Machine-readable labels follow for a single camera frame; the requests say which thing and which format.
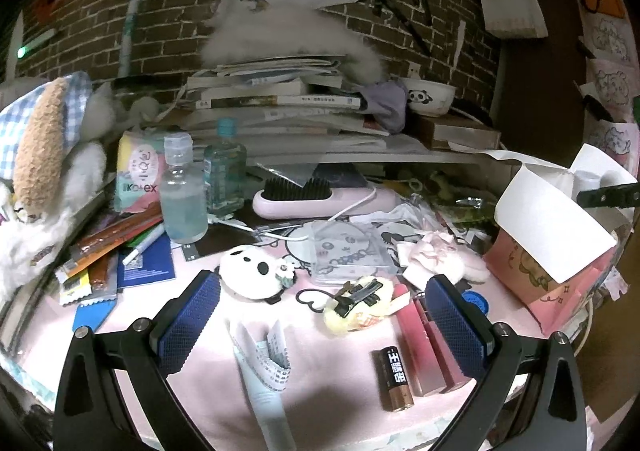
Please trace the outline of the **pink lipstick tube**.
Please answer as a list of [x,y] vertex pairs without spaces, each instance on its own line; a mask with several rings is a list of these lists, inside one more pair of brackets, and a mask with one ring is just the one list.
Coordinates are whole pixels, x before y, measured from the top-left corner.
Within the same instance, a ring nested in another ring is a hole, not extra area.
[[393,299],[402,307],[395,313],[402,349],[409,362],[409,382],[419,397],[449,393],[469,383],[452,356],[442,333],[427,318],[420,301],[405,284],[394,286]]

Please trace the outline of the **black gold AA battery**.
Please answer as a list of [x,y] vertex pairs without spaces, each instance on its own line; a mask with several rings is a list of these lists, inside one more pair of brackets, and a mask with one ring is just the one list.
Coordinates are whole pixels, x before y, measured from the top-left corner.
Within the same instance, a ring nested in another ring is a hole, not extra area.
[[373,352],[373,357],[388,409],[391,412],[405,411],[414,406],[408,374],[402,362],[399,348],[387,346]]

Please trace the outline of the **blue booklet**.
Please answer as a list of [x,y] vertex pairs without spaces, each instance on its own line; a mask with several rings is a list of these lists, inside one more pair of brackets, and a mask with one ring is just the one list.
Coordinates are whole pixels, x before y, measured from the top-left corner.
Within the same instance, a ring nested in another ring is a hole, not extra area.
[[171,257],[171,241],[167,234],[161,235],[142,254],[130,261],[122,262],[131,252],[124,249],[118,252],[117,289],[150,284],[175,278],[174,262]]

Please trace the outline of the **blue serrated sachet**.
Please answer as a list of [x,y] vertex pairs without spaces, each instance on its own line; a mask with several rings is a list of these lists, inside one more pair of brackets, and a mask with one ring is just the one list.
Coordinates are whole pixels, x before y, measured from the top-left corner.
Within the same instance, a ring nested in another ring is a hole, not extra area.
[[101,299],[91,304],[80,304],[76,308],[72,330],[88,327],[92,332],[99,330],[117,304],[117,298]]

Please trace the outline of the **pink cartoon storage bag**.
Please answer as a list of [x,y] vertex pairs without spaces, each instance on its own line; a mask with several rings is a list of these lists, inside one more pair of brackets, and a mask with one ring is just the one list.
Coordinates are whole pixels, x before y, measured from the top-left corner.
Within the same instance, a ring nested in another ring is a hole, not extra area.
[[609,249],[574,277],[556,282],[510,234],[500,229],[495,243],[485,254],[488,270],[537,320],[544,336],[561,330],[586,299],[587,292],[608,268],[615,254]]

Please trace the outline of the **orange sachet sticks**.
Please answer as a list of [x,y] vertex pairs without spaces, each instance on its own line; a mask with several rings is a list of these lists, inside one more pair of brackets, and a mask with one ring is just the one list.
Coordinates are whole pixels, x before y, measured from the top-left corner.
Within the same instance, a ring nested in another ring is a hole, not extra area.
[[162,219],[160,203],[156,202],[141,213],[120,219],[95,234],[84,237],[70,247],[70,258],[54,271],[56,280],[60,284],[66,283],[113,249],[155,227]]

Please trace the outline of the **yellow fuzzy hair clip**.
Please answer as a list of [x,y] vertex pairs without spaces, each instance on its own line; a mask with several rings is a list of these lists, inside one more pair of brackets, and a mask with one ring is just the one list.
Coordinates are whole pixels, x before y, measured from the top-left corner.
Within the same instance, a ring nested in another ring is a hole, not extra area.
[[394,283],[389,278],[366,275],[355,283],[347,282],[326,302],[322,320],[330,333],[343,336],[395,315],[409,299],[408,292],[394,296]]

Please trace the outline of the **white paper sheet in bag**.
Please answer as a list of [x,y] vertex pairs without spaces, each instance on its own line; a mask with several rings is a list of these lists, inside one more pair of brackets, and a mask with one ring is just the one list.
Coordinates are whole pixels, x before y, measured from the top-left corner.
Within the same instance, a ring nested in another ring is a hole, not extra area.
[[621,210],[598,218],[572,199],[576,174],[587,172],[605,185],[629,185],[637,179],[611,156],[582,145],[570,167],[508,150],[487,152],[498,161],[518,161],[521,168],[503,191],[495,221],[558,283],[573,278],[613,249],[613,225],[631,219]]

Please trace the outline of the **Kotex pad package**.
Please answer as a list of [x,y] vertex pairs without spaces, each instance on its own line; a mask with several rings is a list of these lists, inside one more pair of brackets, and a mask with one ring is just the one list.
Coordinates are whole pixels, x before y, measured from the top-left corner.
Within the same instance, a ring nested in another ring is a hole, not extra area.
[[157,203],[158,186],[165,170],[162,134],[123,133],[117,151],[115,211],[141,213]]

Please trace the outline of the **pink hair straightening brush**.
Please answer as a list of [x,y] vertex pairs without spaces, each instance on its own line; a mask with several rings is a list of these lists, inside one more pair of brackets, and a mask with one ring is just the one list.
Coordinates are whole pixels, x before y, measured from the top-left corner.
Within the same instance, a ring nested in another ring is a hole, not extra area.
[[400,203],[400,195],[385,187],[332,188],[329,182],[318,178],[301,187],[272,178],[255,193],[252,206],[259,217],[277,220],[388,213]]

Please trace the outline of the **clear bottle teal cap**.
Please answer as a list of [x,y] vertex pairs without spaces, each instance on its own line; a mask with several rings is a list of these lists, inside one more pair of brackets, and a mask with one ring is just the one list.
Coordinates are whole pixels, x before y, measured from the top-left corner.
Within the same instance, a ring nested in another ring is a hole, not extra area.
[[236,121],[217,122],[217,137],[204,150],[206,205],[209,214],[226,217],[244,205],[246,148],[236,139]]

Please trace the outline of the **panda print bowl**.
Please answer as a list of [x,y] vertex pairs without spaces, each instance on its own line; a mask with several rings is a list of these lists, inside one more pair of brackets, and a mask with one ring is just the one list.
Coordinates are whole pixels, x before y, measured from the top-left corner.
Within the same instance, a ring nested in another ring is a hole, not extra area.
[[442,116],[448,113],[457,88],[448,84],[419,80],[419,78],[401,78],[407,89],[408,107],[420,115]]

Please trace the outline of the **stack of books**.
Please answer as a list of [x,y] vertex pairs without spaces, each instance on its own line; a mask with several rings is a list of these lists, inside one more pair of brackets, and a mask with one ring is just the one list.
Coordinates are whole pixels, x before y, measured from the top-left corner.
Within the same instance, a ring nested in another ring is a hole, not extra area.
[[345,73],[342,55],[299,55],[218,64],[186,80],[169,125],[203,147],[217,122],[236,121],[252,156],[354,153],[384,161],[426,160],[419,141],[404,130],[390,134],[361,114],[358,86]]

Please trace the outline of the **pink hanging wall organizer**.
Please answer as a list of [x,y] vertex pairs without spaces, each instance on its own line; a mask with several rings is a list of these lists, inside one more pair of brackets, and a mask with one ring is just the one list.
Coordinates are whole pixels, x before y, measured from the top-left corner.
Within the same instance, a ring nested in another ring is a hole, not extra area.
[[582,44],[587,51],[586,98],[582,140],[620,163],[639,171],[639,55],[623,0],[577,0]]

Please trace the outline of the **white paper bag on wall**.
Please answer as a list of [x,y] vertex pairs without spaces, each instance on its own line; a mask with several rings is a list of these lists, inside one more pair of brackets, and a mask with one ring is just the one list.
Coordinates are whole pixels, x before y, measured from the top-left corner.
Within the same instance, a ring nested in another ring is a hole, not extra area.
[[538,0],[480,0],[485,28],[502,40],[548,36]]

